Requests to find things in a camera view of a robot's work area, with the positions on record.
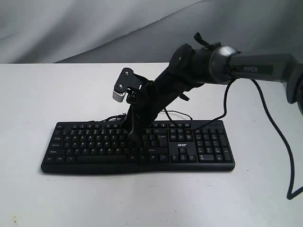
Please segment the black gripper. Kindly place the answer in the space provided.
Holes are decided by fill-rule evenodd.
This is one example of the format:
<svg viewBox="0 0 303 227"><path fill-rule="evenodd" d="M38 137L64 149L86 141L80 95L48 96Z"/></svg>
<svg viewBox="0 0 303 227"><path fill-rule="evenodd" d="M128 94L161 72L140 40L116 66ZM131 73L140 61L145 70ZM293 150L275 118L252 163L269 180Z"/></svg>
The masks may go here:
<svg viewBox="0 0 303 227"><path fill-rule="evenodd" d="M189 83L182 77L163 71L154 81L134 74L130 83L131 93L127 96L130 104L123 129L129 131L131 143L128 162L141 162L144 156L142 134L144 128L156 119L158 113L189 89Z"/></svg>

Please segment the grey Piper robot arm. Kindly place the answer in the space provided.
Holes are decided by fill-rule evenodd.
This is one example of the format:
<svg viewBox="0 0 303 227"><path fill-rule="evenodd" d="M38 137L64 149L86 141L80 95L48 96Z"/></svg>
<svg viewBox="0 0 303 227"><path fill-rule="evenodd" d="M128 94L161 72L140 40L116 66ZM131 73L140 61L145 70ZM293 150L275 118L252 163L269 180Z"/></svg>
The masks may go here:
<svg viewBox="0 0 303 227"><path fill-rule="evenodd" d="M230 86L237 79L280 82L289 103L303 106L303 63L290 53L240 52L221 43L209 44L199 33L194 36L202 45L195 50L181 45L168 67L153 81L124 69L116 84L130 105L123 127L129 138L137 141L159 112L184 92L204 84Z"/></svg>

